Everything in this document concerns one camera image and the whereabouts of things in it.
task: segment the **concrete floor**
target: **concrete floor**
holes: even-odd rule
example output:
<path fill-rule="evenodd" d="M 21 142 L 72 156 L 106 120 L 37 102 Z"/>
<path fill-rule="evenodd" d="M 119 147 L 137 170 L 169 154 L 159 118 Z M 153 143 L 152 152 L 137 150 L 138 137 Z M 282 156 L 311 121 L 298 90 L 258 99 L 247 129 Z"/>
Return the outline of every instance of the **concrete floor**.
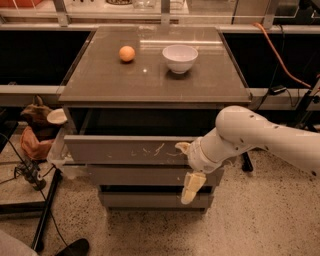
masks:
<path fill-rule="evenodd" d="M 11 138 L 19 148 L 19 131 Z M 242 160 L 226 166 L 206 214 L 178 211 L 107 212 L 88 177 L 64 177 L 52 213 L 67 243 L 86 238 L 91 256 L 320 255 L 319 177 L 264 151 L 251 151 L 255 171 Z M 13 177 L 18 161 L 9 144 L 0 155 L 0 182 Z M 42 175 L 50 168 L 41 164 Z M 51 172 L 45 179 L 48 185 Z M 0 203 L 42 200 L 24 178 L 0 185 Z M 0 229 L 31 245 L 38 215 L 2 215 Z M 43 256 L 65 246 L 49 220 Z"/>

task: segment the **drawer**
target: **drawer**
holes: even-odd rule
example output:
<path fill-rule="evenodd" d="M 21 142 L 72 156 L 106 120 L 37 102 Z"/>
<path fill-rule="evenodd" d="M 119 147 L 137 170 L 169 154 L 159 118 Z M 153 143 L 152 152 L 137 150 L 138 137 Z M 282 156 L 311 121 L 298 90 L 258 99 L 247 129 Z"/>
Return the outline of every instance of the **drawer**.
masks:
<path fill-rule="evenodd" d="M 208 208 L 213 196 L 198 194 L 192 203 L 184 205 L 180 201 L 180 194 L 153 193 L 99 193 L 101 203 L 108 208 Z"/>
<path fill-rule="evenodd" d="M 65 143 L 75 163 L 187 165 L 177 142 L 196 137 L 66 135 Z"/>
<path fill-rule="evenodd" d="M 192 169 L 183 166 L 88 165 L 87 167 L 91 181 L 95 185 L 183 186 L 186 173 L 192 172 Z M 215 187 L 219 181 L 220 172 L 212 173 L 207 175 L 204 185 Z"/>

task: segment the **robotic arm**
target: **robotic arm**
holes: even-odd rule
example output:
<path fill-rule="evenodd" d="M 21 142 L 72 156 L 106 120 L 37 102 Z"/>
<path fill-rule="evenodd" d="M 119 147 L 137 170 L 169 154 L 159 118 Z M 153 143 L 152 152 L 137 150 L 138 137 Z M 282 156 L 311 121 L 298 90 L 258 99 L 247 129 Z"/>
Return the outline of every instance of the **robotic arm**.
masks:
<path fill-rule="evenodd" d="M 320 134 L 269 122 L 249 109 L 226 107 L 216 118 L 216 127 L 191 144 L 179 142 L 176 148 L 188 157 L 194 170 L 187 173 L 181 202 L 191 203 L 209 174 L 232 157 L 261 148 L 303 170 L 320 172 Z"/>

